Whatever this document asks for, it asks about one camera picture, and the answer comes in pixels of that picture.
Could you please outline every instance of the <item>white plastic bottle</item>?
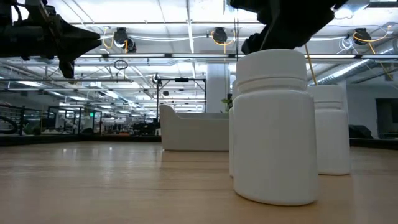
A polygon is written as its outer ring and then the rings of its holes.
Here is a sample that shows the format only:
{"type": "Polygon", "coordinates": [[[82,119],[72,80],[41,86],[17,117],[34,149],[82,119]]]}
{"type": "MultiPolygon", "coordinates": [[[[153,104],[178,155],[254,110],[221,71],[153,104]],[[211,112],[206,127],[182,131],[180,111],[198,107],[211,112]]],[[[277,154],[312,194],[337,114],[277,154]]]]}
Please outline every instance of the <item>white plastic bottle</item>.
{"type": "MultiPolygon", "coordinates": [[[[236,81],[232,82],[232,104],[237,97],[236,81]]],[[[229,175],[234,177],[234,108],[229,109],[229,175]]]]}
{"type": "Polygon", "coordinates": [[[302,53],[287,49],[238,62],[234,189],[245,198],[274,205],[317,199],[315,115],[305,63],[302,53]]]}
{"type": "Polygon", "coordinates": [[[349,157],[348,116],[343,109],[343,89],[337,85],[310,86],[315,102],[318,173],[347,175],[349,157]]]}

